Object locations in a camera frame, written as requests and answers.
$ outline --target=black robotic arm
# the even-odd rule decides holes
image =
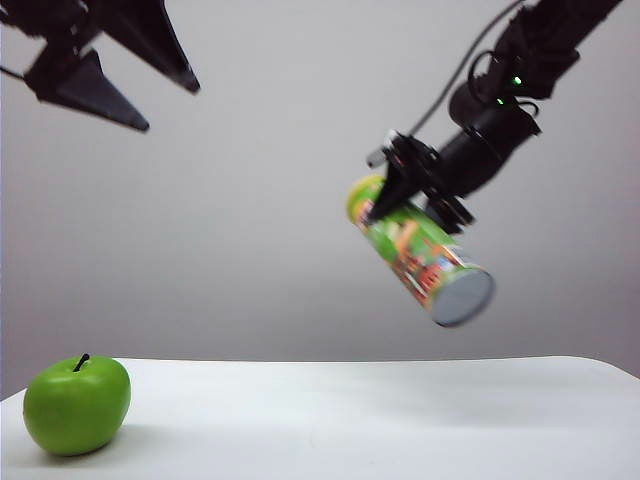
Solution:
[[[382,155],[387,180],[367,221],[372,223],[418,192],[427,196],[426,213],[448,233],[458,233],[473,216],[457,197],[465,197],[493,178],[513,151],[540,133],[524,108],[528,99],[549,98],[558,79],[580,58],[578,44],[621,0],[541,0],[522,7],[492,50],[473,62],[467,81],[449,103],[449,115],[462,130],[440,151],[397,132]],[[476,75],[479,59],[491,57]]]

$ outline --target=snack can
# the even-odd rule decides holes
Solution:
[[[366,214],[383,184],[381,176],[371,175],[352,187],[349,220],[438,325],[452,327],[471,320],[489,304],[493,277],[411,203],[366,225]]]

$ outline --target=white tabletop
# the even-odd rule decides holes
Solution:
[[[593,360],[121,361],[94,453],[44,453],[3,401],[2,479],[640,478],[640,381]]]

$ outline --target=apple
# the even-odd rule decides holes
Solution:
[[[131,384],[122,364],[85,353],[35,376],[24,396],[24,423],[46,451],[79,455],[113,438],[130,400]]]

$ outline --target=white backdrop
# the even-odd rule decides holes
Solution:
[[[191,97],[110,39],[146,135],[3,79],[3,396],[49,363],[581,355],[640,374],[640,4],[580,47],[459,242],[498,284],[446,330],[346,220],[390,128],[435,99],[503,0],[169,1]],[[496,32],[485,42],[491,46]],[[38,43],[3,33],[3,64]],[[456,133],[442,110],[418,135]]]

